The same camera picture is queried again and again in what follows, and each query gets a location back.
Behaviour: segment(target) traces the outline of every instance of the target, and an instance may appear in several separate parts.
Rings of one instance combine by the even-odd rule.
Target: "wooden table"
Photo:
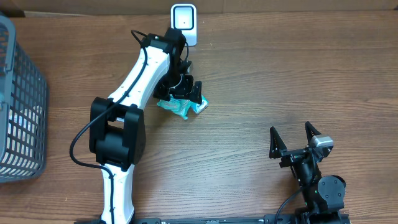
[[[347,182],[352,223],[398,218],[398,13],[297,12],[198,16],[190,48],[210,107],[189,119],[150,100],[147,146],[134,174],[136,217],[243,217],[275,213],[298,189],[268,158],[269,128],[289,149],[306,145],[304,122],[335,140],[323,175]],[[131,29],[163,35],[169,16],[13,19],[18,41],[50,86],[47,169],[0,185],[0,223],[98,218],[100,171],[68,148],[135,64]],[[88,135],[77,157],[94,162]],[[298,198],[284,212],[303,206]]]

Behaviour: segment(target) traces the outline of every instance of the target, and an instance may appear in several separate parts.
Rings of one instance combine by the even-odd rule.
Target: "basket handle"
[[[14,24],[5,16],[0,16],[0,23],[2,23],[8,30],[8,45],[6,52],[6,66],[4,72],[12,71],[14,65],[14,51],[17,40],[17,32]]]

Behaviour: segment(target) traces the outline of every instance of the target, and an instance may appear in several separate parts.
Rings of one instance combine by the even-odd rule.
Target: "gray plastic basket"
[[[37,177],[45,169],[48,88],[0,16],[0,182]]]

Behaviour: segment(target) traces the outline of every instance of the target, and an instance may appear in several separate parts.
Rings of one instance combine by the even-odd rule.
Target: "basket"
[[[0,182],[39,176],[45,169],[48,88],[0,16]]]

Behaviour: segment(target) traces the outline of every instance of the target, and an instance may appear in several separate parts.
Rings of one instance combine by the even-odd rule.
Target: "wall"
[[[398,0],[0,0],[0,9],[66,14],[168,14],[173,4],[191,2],[198,13],[388,10]]]

